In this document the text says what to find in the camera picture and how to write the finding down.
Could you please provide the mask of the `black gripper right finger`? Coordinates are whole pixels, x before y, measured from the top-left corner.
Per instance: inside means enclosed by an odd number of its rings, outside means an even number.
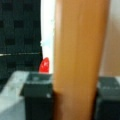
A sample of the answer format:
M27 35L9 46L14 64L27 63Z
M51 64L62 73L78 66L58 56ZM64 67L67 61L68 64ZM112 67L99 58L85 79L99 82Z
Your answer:
M100 77L94 120L120 120L120 77Z

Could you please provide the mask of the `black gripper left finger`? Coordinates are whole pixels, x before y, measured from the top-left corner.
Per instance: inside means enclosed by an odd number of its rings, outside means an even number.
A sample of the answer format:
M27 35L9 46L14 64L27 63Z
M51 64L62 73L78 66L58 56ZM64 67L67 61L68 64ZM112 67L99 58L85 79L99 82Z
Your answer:
M26 120L52 120L53 85L51 74L30 72L21 90Z

